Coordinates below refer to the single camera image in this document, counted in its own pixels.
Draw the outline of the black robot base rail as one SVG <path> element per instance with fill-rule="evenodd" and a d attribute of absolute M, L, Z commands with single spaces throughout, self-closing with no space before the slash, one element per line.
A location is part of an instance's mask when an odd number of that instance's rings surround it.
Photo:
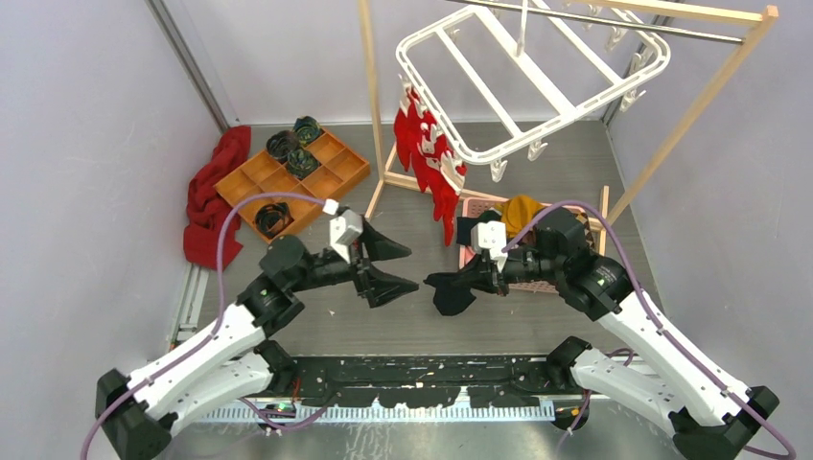
<path fill-rule="evenodd" d="M 296 398 L 320 407 L 527 407 L 541 399 L 583 398 L 584 390 L 542 356 L 300 356 L 260 398 Z"/>

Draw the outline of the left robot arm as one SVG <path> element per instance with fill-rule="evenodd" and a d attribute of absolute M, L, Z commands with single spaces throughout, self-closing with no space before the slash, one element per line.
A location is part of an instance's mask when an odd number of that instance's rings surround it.
<path fill-rule="evenodd" d="M 258 277 L 218 319 L 127 375 L 111 369 L 99 377 L 96 417 L 119 458 L 156 458 L 192 421 L 232 400 L 264 391 L 286 395 L 296 368 L 272 336 L 304 309 L 298 292 L 351 283 L 376 308 L 417 290 L 417 283 L 374 266 L 411 250 L 364 217 L 344 211 L 330 220 L 329 235 L 318 253 L 295 236 L 276 238 Z"/>

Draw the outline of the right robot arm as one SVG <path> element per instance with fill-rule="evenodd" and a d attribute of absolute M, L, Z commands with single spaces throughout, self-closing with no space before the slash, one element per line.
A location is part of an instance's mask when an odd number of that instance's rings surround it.
<path fill-rule="evenodd" d="M 605 395 L 658 426 L 687 459 L 733 459 L 768 428 L 778 397 L 749 386 L 715 364 L 652 304 L 625 254 L 609 258 L 588 244 L 570 203 L 538 212 L 508 237 L 498 221 L 476 224 L 476 255 L 456 272 L 432 273 L 438 311 L 465 311 L 477 291 L 506 295 L 514 284 L 544 281 L 565 303 L 628 345 L 649 374 L 615 362 L 590 343 L 567 338 L 546 359 L 547 380 L 560 393 L 577 387 Z"/>

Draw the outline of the black sock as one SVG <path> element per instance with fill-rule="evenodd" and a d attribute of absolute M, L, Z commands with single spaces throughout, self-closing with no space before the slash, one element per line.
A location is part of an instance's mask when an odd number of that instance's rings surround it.
<path fill-rule="evenodd" d="M 454 273 L 431 273 L 424 284 L 434 289 L 432 304 L 443 316 L 459 315 L 476 300 L 468 287 L 456 286 Z"/>

